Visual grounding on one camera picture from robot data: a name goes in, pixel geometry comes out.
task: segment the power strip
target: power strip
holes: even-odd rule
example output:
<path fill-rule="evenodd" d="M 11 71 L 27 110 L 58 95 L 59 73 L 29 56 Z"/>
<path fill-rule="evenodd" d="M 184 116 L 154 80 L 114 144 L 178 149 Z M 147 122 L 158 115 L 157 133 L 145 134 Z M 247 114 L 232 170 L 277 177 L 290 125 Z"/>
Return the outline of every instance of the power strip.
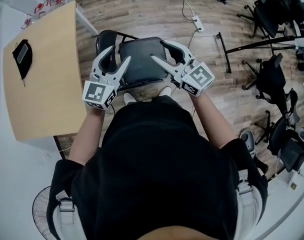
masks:
<path fill-rule="evenodd" d="M 194 23 L 197 31 L 198 32 L 203 32 L 205 30 L 205 28 L 204 28 L 199 16 L 194 16 L 194 17 L 192 17 L 192 19 L 194 20 L 193 23 Z"/>

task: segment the black t-shirt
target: black t-shirt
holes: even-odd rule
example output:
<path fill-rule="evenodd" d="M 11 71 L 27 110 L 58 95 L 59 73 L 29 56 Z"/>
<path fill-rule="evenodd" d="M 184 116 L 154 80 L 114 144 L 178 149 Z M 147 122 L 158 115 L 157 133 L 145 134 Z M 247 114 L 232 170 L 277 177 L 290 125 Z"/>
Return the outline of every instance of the black t-shirt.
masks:
<path fill-rule="evenodd" d="M 239 171 L 267 200 L 243 140 L 222 149 L 198 134 L 177 106 L 136 103 L 112 120 L 96 155 L 85 166 L 57 162 L 47 212 L 54 233 L 55 195 L 65 190 L 78 207 L 88 240 L 137 240 L 155 229 L 184 226 L 217 239 L 233 239 Z"/>

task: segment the wooden table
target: wooden table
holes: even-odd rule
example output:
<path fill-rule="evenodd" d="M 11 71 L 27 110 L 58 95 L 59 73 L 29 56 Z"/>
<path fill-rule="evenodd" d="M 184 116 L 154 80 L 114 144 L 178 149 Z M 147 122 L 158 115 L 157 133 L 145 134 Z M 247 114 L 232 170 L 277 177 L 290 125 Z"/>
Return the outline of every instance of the wooden table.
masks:
<path fill-rule="evenodd" d="M 12 55 L 27 39 L 33 60 L 25 86 Z M 76 42 L 76 3 L 29 26 L 4 48 L 6 106 L 16 140 L 76 133 L 86 116 Z"/>

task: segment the white sneaker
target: white sneaker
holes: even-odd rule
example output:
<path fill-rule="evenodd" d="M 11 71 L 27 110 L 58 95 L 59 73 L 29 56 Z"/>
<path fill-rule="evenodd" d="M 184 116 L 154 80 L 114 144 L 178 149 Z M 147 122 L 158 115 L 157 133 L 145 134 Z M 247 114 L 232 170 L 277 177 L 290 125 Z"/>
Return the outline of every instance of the white sneaker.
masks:
<path fill-rule="evenodd" d="M 137 102 L 136 99 L 128 92 L 123 94 L 124 103 L 128 105 L 130 102 Z"/>
<path fill-rule="evenodd" d="M 170 86 L 167 86 L 167 87 L 165 87 L 161 92 L 160 92 L 160 94 L 159 94 L 159 96 L 165 96 L 165 95 L 167 95 L 167 96 L 171 96 L 171 92 L 172 92 L 172 89 L 171 89 L 171 87 Z"/>

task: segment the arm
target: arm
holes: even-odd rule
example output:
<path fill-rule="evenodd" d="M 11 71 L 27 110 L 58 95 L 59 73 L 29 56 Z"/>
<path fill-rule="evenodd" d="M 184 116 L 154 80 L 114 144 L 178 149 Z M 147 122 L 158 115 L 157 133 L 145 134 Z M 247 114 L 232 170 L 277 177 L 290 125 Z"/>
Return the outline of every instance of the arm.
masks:
<path fill-rule="evenodd" d="M 221 149 L 230 141 L 236 139 L 236 135 L 210 98 L 203 92 L 199 97 L 190 95 L 195 110 L 202 123 L 208 140 Z"/>
<path fill-rule="evenodd" d="M 99 146 L 104 115 L 104 110 L 89 109 L 72 144 L 69 160 L 85 165 L 94 156 Z"/>

